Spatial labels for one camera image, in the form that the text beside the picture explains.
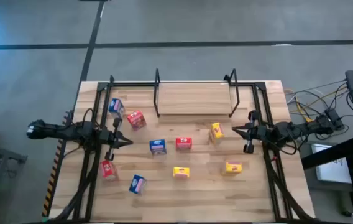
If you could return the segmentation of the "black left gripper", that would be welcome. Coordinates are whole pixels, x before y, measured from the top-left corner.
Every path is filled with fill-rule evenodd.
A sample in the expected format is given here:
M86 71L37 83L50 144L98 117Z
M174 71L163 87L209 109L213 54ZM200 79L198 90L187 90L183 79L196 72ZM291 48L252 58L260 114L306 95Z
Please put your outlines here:
M119 149L124 146L132 145L132 140L126 138L119 128L121 127L122 119L115 118L113 121L114 131L103 128L99 134L99 142L109 145L108 151L105 153L105 159L112 161L114 159L114 149Z

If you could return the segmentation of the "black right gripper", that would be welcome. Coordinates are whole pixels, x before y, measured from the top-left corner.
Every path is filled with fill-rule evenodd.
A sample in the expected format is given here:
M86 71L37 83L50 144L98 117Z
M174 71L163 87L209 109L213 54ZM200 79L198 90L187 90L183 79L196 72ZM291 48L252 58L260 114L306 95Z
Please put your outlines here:
M265 140L267 138L267 127L266 125L255 125L256 121L262 121L259 118L259 112L256 110L250 111L248 114L249 122L242 126L234 126L232 130L240 135L243 139L247 140L247 144L244 146L244 153L253 153L254 145L252 141Z

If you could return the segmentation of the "red Froot Loops cereal box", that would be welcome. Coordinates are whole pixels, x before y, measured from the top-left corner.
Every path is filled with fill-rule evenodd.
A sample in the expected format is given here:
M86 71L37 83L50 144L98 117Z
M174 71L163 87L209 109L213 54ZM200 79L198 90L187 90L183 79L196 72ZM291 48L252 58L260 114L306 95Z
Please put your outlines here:
M127 120L134 131L143 128L146 125L146 121L141 110L136 110L130 115L128 115Z
M118 178L117 169L113 161L103 160L99 164L102 176L107 180L116 180Z
M175 145L177 151L187 151L192 148L192 138L190 137L180 137L176 138Z

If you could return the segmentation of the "yellow Corn Pops cereal box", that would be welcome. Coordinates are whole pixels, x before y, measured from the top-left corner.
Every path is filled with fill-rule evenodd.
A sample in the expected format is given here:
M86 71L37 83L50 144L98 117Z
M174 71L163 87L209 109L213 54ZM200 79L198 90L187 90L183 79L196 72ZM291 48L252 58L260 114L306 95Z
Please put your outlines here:
M237 175L242 172L242 163L236 161L226 161L221 169L222 175Z
M187 179L190 177L190 168L189 167L174 167L173 168L173 177L174 178L183 178Z
M222 130L221 123L211 124L211 129L209 131L210 140L213 144L219 144L223 137L224 131Z

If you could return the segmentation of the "blue Frosted Flakes cereal box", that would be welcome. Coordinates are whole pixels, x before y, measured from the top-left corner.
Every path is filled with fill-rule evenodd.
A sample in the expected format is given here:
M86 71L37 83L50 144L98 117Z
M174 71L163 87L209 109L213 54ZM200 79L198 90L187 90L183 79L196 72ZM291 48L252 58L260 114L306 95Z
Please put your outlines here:
M113 118L122 118L124 116L125 108L119 98L112 98L108 111Z
M166 144L164 139L152 140L149 142L152 155L166 154Z
M134 175L129 186L129 191L140 195L145 187L146 179L140 175Z

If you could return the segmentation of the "yellow black hazard tape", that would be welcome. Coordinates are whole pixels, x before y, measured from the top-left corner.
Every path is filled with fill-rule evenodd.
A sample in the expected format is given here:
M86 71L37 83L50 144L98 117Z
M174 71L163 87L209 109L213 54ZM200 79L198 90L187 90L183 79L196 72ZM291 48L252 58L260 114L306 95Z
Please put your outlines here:
M55 157L53 159L53 166L48 180L47 194L43 204L42 217L48 218L52 207L55 191L57 187L58 178L60 175L60 169L63 162L65 153L66 141L58 140L57 149L55 151Z

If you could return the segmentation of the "black metal beam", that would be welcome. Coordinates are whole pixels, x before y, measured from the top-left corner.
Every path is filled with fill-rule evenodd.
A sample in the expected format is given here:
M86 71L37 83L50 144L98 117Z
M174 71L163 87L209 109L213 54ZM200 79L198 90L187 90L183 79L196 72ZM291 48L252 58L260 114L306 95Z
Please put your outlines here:
M342 158L353 161L353 138L306 156L302 158L301 163L306 170Z

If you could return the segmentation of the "black power adapter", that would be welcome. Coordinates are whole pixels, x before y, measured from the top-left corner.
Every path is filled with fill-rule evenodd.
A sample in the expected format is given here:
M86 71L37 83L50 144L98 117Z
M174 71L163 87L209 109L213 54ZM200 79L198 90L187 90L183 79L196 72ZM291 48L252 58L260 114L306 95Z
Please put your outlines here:
M337 111L334 108L328 109L327 115L329 119L331 120L333 126L335 127L336 131L341 131L344 129L344 124L342 122L342 119L338 115Z

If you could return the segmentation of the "white paper sheet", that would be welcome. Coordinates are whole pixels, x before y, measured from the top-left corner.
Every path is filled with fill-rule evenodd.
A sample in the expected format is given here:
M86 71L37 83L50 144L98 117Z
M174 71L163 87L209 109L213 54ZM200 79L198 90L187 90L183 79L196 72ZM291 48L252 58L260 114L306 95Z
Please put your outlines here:
M346 158L316 166L316 177L320 181L351 184L351 177Z

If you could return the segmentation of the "black aluminium frame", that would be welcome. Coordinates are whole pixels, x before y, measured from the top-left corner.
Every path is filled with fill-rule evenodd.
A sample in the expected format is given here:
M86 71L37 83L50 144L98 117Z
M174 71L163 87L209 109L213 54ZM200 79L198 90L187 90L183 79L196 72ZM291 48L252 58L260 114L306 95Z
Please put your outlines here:
M232 130L257 110L271 121L267 96L272 82L238 82L240 103L234 114L161 115L153 104L154 82L116 82L110 96L120 98L131 113L141 110L146 125L134 131L121 127L134 143L115 151L116 180L96 181L93 222L253 222L274 221L290 215L282 195L270 181L265 158L270 155L260 141L254 152L243 152L244 140ZM213 144L211 124L221 123L224 137ZM192 138L192 148L177 151L176 138ZM149 142L164 139L166 154L152 155ZM226 161L242 163L237 175L222 175ZM189 167L190 177L174 178L174 167ZM129 191L134 175L146 179L140 195Z

